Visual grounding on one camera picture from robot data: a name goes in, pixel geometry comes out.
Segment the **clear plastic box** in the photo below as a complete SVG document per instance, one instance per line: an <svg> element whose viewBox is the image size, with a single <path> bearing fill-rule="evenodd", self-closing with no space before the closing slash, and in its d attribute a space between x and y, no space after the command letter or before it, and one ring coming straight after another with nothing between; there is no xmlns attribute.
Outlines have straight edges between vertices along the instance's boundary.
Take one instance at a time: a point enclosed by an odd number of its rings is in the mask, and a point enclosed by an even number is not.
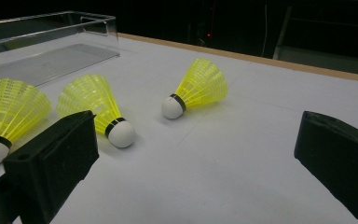
<svg viewBox="0 0 358 224"><path fill-rule="evenodd" d="M114 16L64 11L0 21L0 78L39 86L118 56Z"/></svg>

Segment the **dark background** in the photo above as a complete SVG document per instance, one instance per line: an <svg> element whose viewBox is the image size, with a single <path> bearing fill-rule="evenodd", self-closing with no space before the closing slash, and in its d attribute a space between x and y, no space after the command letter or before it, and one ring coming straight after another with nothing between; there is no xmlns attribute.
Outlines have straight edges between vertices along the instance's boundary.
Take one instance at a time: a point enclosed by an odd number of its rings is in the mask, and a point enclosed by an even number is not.
<svg viewBox="0 0 358 224"><path fill-rule="evenodd" d="M358 58L358 0L14 0L0 20L76 10L116 16L121 33L272 58L287 7L285 46Z"/></svg>

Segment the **shuttlecock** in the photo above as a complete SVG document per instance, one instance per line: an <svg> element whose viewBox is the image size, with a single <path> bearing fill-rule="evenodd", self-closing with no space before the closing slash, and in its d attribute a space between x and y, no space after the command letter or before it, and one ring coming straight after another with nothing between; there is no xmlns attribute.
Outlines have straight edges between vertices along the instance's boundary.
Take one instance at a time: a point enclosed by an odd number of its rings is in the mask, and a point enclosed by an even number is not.
<svg viewBox="0 0 358 224"><path fill-rule="evenodd" d="M187 108L220 101L226 95L223 73L211 61L198 58L188 68L175 93L162 103L161 111L167 119L177 119Z"/></svg>
<svg viewBox="0 0 358 224"><path fill-rule="evenodd" d="M12 143L44 119L50 110L48 97L37 87L21 80L0 78L0 162Z"/></svg>
<svg viewBox="0 0 358 224"><path fill-rule="evenodd" d="M105 77L87 74L63 88L57 111L60 117L90 110L96 115L95 130L116 147L128 147L135 138L133 126L121 117L115 97Z"/></svg>

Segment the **table surface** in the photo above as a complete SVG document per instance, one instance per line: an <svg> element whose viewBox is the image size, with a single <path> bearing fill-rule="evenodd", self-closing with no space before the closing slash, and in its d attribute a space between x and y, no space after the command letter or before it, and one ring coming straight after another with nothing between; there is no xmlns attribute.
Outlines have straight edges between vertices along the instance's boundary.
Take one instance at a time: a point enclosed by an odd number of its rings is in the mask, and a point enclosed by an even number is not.
<svg viewBox="0 0 358 224"><path fill-rule="evenodd" d="M125 149L97 136L100 158L51 223L358 223L294 158L305 110L358 128L358 75L133 35L118 43L118 58L40 86L55 107L74 77L101 74L136 131ZM223 71L227 98L163 118L198 57Z"/></svg>

